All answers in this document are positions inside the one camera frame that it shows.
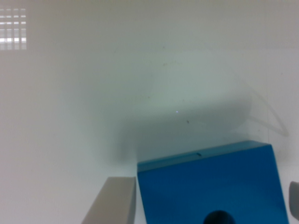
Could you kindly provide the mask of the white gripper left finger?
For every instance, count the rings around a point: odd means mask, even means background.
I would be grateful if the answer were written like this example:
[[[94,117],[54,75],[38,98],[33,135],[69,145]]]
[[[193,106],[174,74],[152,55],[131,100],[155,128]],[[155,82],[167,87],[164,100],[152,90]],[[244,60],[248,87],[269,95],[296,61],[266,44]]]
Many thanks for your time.
[[[109,177],[81,224],[134,224],[136,179]]]

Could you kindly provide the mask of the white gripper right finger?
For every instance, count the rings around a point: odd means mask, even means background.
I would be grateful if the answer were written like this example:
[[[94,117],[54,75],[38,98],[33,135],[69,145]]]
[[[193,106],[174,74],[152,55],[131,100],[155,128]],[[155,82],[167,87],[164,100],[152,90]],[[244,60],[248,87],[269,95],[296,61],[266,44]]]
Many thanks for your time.
[[[292,181],[289,186],[289,207],[294,218],[299,220],[299,183]]]

